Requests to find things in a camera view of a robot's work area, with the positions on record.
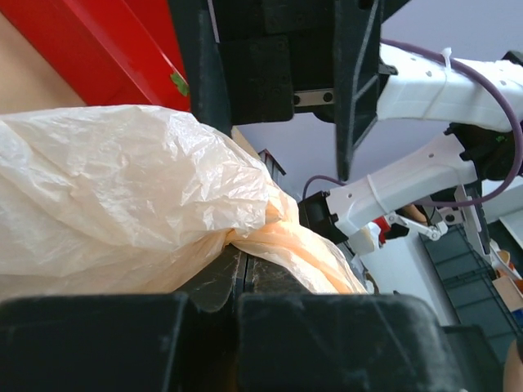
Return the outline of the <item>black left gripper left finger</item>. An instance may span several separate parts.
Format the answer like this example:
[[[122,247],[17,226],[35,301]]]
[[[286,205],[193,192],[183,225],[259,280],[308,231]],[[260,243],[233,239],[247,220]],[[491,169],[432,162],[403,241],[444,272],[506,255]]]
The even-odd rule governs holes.
[[[1,388],[234,391],[244,273],[244,254],[228,247],[168,294],[4,301]]]

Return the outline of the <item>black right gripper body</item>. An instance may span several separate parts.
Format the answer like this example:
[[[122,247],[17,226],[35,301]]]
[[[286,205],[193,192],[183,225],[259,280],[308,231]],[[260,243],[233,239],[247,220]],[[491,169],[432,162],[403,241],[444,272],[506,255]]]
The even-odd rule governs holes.
[[[333,88],[332,1],[215,1],[235,123],[285,122],[300,91]]]

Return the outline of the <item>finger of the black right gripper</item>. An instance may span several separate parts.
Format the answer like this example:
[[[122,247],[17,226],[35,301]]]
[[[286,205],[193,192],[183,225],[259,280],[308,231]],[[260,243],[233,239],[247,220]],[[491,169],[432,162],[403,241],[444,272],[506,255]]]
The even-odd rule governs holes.
[[[186,72],[191,113],[229,135],[230,100],[208,2],[169,0],[168,6]]]
[[[388,78],[397,74],[397,69],[380,57],[382,23],[406,3],[333,3],[333,96],[339,180],[349,179],[355,149],[377,122],[378,99]]]

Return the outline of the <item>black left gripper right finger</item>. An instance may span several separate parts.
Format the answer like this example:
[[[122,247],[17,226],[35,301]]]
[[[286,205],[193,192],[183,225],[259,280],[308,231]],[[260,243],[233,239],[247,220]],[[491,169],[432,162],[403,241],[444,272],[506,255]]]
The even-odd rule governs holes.
[[[456,278],[451,320],[409,295],[319,296],[250,256],[239,298],[242,391],[499,391],[507,308],[486,273]]]

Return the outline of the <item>white plastic bag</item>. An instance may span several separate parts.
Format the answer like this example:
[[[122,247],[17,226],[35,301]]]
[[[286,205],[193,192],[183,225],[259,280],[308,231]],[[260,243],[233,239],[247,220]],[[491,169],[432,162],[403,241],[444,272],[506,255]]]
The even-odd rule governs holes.
[[[1,296],[171,292],[227,245],[316,294],[362,294],[266,166],[187,112],[120,105],[1,118]]]

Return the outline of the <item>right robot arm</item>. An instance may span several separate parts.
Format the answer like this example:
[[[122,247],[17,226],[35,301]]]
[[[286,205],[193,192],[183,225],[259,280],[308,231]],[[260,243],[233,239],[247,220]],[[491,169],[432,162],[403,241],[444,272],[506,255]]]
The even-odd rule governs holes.
[[[428,175],[428,159],[462,166],[472,206],[483,180],[506,185],[522,164],[522,58],[446,59],[382,37],[401,1],[171,1],[192,114],[238,129],[292,172],[326,172],[336,189],[305,197],[300,216],[347,239],[384,209],[364,209],[365,176],[401,196],[391,205],[452,207],[457,180]]]

